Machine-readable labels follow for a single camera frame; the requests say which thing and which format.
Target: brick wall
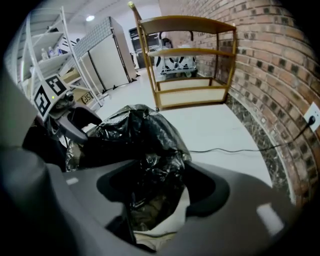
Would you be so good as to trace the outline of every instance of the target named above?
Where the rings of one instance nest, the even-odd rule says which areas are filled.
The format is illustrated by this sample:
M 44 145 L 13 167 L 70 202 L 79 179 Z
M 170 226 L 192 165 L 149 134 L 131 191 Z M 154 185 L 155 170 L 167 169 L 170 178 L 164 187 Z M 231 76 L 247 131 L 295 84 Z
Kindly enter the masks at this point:
M 268 132 L 275 144 L 289 142 L 304 127 L 303 114 L 312 102 L 320 106 L 320 67 L 308 39 L 292 15 L 275 0 L 159 0 L 162 15 L 191 15 L 237 27 L 236 70 L 230 94 L 236 97 Z M 216 48 L 216 37 L 170 32 L 174 47 Z M 232 35 L 219 35 L 219 47 L 231 52 Z M 197 57 L 199 73 L 211 76 L 215 57 Z M 219 57 L 221 80 L 229 70 Z M 279 148 L 293 187 L 296 204 L 308 202 L 318 185 L 320 129 L 308 129 L 289 146 Z

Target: white floor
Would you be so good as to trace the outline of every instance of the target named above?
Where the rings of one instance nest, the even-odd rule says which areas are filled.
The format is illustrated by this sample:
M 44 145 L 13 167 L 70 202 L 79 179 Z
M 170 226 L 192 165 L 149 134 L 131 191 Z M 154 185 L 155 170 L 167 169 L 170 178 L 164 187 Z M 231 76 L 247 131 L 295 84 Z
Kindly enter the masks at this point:
M 105 98 L 104 106 L 97 111 L 102 120 L 126 105 L 145 104 L 155 109 L 147 71 L 140 70 L 139 74 L 141 76 L 137 81 L 108 91 L 110 96 Z M 177 128 L 189 150 L 258 149 L 247 129 L 225 104 L 163 110 L 160 113 Z M 272 186 L 260 152 L 227 153 L 216 150 L 192 153 L 191 156 L 192 161 L 248 174 Z

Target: plastic bag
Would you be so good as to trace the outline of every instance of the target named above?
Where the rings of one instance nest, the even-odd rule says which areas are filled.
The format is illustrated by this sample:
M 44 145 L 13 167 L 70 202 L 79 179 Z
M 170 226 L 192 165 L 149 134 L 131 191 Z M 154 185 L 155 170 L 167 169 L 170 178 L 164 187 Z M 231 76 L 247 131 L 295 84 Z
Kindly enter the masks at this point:
M 164 188 L 166 191 L 178 191 L 181 195 L 185 187 L 182 182 L 184 161 L 190 161 L 191 156 L 179 132 L 160 113 L 146 105 L 128 105 L 87 134 L 89 140 L 85 145 L 69 144 L 66 156 L 68 172 L 138 159 L 140 169 L 136 172 L 140 179 L 132 192 L 132 212 L 143 211 L 141 207 L 158 200 L 159 193 L 167 195 Z M 165 182 L 168 176 L 174 180 L 173 183 Z M 168 217 L 175 206 L 167 214 L 160 215 Z

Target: cardboard box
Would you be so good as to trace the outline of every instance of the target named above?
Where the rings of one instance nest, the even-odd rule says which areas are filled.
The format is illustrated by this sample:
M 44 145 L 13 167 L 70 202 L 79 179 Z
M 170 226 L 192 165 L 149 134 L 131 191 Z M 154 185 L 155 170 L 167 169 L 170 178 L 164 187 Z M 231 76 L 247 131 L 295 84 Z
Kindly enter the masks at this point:
M 69 73 L 66 73 L 62 75 L 60 78 L 66 83 L 70 83 L 71 81 L 75 80 L 76 78 L 80 77 L 80 74 L 76 69 L 70 71 Z
M 74 89 L 72 90 L 74 100 L 78 103 L 87 105 L 90 103 L 94 97 L 92 96 L 90 91 L 82 90 L 82 89 Z

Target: white wall outlet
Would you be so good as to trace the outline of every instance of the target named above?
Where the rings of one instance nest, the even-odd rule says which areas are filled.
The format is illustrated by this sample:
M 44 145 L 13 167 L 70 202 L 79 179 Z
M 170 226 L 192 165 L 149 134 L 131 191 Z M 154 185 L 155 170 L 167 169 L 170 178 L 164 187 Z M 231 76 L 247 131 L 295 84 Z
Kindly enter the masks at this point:
M 309 118 L 311 116 L 315 117 L 315 122 L 313 125 L 310 126 L 310 128 L 313 132 L 315 132 L 317 128 L 320 126 L 320 109 L 314 102 L 312 102 L 311 106 L 309 107 L 309 109 L 303 117 L 306 120 L 306 122 L 309 122 Z

